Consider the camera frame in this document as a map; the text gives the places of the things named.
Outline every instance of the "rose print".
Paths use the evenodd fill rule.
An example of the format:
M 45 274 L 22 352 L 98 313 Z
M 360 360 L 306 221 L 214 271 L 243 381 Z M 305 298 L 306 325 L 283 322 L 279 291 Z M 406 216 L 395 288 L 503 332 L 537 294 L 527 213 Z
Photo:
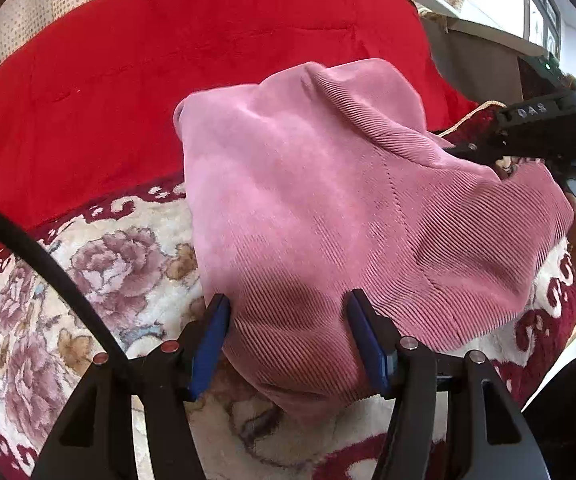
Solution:
M 0 290 L 0 332 L 6 332 L 25 316 L 30 301 L 34 271 L 17 260 L 7 283 Z
M 113 330 L 132 325 L 146 307 L 166 260 L 152 230 L 130 228 L 85 244 L 70 258 L 68 274 Z
M 66 403 L 55 358 L 41 334 L 29 333 L 12 348 L 8 362 L 5 412 L 10 421 L 40 449 Z

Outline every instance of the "red bedspread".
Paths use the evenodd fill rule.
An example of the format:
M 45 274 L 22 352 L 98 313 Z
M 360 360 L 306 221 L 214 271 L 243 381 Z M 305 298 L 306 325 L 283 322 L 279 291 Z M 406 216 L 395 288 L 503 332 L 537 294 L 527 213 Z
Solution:
M 182 169 L 172 113 L 191 92 L 367 57 L 412 83 L 430 130 L 474 107 L 408 0 L 95 0 L 0 67 L 0 211 L 31 229 Z

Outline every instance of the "pink corduroy fabric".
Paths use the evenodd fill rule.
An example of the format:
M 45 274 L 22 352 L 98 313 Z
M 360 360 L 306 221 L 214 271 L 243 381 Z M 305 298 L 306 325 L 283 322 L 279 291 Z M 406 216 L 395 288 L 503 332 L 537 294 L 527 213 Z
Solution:
M 192 94 L 175 125 L 203 290 L 232 304 L 226 356 L 304 422 L 373 393 L 347 291 L 455 349 L 521 311 L 573 220 L 544 166 L 502 182 L 444 152 L 384 60 Z

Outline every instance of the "rope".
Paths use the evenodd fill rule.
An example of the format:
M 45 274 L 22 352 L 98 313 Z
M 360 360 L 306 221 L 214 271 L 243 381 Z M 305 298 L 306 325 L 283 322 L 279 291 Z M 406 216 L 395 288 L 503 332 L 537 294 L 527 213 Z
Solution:
M 456 131 L 463 123 L 465 123 L 469 118 L 471 118 L 474 114 L 476 114 L 477 112 L 480 112 L 481 110 L 485 110 L 486 108 L 492 106 L 492 105 L 497 105 L 500 106 L 501 108 L 506 108 L 506 105 L 504 105 L 502 102 L 499 101 L 486 101 L 484 104 L 479 105 L 477 108 L 475 108 L 474 110 L 472 110 L 468 115 L 466 115 L 461 121 L 459 121 L 457 124 L 455 124 L 452 128 L 449 128 L 448 130 L 440 133 L 437 135 L 437 137 L 445 137 L 446 135 L 452 134 L 454 131 Z

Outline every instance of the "black cable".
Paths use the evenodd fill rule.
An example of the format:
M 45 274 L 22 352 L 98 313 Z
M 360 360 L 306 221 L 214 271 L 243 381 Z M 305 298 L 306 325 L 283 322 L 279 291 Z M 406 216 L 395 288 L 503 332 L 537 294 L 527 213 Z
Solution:
M 92 305 L 76 288 L 66 271 L 35 240 L 30 238 L 23 229 L 1 215 L 1 213 L 0 242 L 31 266 L 35 272 L 56 290 L 108 353 L 108 362 L 119 378 L 128 381 L 133 391 L 138 392 L 140 381 L 136 379 L 130 368 L 126 354 L 99 315 L 94 311 Z

